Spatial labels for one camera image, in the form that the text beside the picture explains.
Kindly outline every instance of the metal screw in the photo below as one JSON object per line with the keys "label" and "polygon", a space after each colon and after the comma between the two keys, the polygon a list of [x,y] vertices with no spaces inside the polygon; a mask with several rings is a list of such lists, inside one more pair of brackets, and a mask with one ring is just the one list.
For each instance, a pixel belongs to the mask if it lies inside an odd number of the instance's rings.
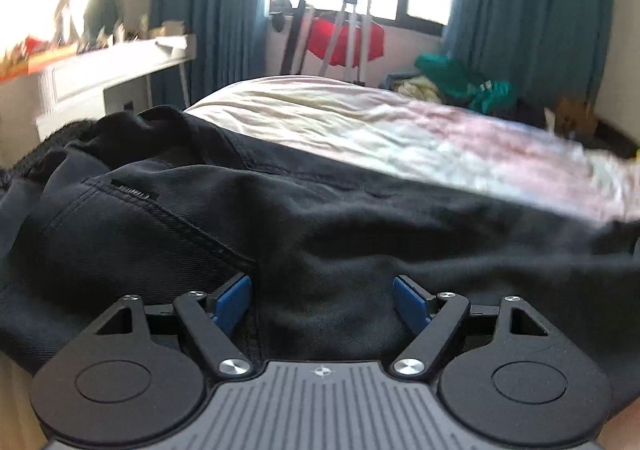
{"label": "metal screw", "polygon": [[251,364],[246,360],[233,358],[231,360],[224,360],[220,362],[218,370],[223,374],[229,374],[230,376],[241,376],[251,370]]}
{"label": "metal screw", "polygon": [[394,363],[394,370],[404,376],[415,376],[424,372],[424,363],[414,358],[405,358]]}

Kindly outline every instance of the round black disc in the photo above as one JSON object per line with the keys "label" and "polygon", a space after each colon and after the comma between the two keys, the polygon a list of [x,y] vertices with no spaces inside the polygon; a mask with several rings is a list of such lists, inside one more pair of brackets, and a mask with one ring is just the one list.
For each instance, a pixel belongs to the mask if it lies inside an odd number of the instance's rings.
{"label": "round black disc", "polygon": [[91,446],[153,440],[201,403],[204,377],[187,356],[123,338],[71,344],[37,373],[31,403],[58,438]]}
{"label": "round black disc", "polygon": [[460,422],[491,440],[562,447],[593,436],[607,417],[609,383],[572,346],[548,345],[540,361],[509,361],[488,345],[445,367],[438,394]]}

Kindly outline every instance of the triangular cutout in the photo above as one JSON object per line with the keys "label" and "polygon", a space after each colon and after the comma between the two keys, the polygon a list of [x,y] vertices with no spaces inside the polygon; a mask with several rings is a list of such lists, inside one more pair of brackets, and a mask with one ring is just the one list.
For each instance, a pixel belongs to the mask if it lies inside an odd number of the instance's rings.
{"label": "triangular cutout", "polygon": [[128,335],[133,332],[131,309],[124,307],[114,314],[98,331],[98,335]]}
{"label": "triangular cutout", "polygon": [[522,309],[516,308],[511,310],[511,334],[548,336],[548,333],[533,318]]}

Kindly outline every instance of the bed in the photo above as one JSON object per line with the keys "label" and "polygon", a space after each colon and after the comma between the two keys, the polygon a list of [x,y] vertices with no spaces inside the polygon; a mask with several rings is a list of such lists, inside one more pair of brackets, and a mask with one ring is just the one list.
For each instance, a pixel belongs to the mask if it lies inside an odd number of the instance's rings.
{"label": "bed", "polygon": [[[591,223],[640,219],[640,163],[464,109],[310,76],[236,83],[187,110],[232,131],[367,169],[525,203]],[[0,449],[44,443],[29,376],[0,354]],[[640,448],[640,403],[608,450]]]}

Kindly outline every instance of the red cloth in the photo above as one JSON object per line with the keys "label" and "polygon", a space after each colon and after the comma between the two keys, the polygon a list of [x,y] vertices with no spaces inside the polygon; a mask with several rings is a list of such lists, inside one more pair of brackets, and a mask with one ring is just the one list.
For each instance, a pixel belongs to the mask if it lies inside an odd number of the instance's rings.
{"label": "red cloth", "polygon": [[[334,23],[324,18],[316,18],[309,33],[309,40],[306,48],[318,58],[324,58],[324,52],[329,45],[331,34],[334,32]],[[349,26],[345,22],[338,35],[338,42],[335,46],[334,54],[331,57],[330,65],[343,65],[347,57],[347,39]],[[360,39],[362,30],[356,29],[356,51],[353,66],[360,65]],[[379,58],[385,53],[385,30],[377,23],[371,23],[371,43],[369,46],[369,61]]]}

